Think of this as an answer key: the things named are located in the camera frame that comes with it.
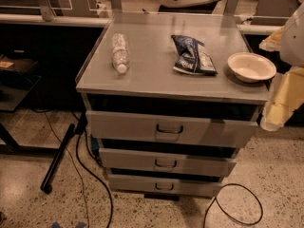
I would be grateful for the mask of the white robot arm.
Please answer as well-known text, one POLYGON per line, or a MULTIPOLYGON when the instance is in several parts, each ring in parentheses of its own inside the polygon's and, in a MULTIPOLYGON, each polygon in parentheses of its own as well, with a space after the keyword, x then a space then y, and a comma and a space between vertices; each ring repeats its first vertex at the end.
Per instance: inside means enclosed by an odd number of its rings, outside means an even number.
POLYGON ((304 104, 304 4, 259 47, 278 51, 280 60, 292 66, 282 76, 278 88, 271 86, 273 95, 265 105, 260 121, 264 130, 277 131, 304 104))

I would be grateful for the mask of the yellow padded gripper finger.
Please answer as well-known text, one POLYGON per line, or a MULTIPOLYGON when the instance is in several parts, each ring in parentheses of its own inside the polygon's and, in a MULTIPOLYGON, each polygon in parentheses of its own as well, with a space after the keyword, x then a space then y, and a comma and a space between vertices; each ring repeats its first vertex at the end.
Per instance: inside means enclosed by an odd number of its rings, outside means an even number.
POLYGON ((293 66, 277 85, 273 98, 265 105, 260 126, 277 131, 304 104, 304 67, 293 66))

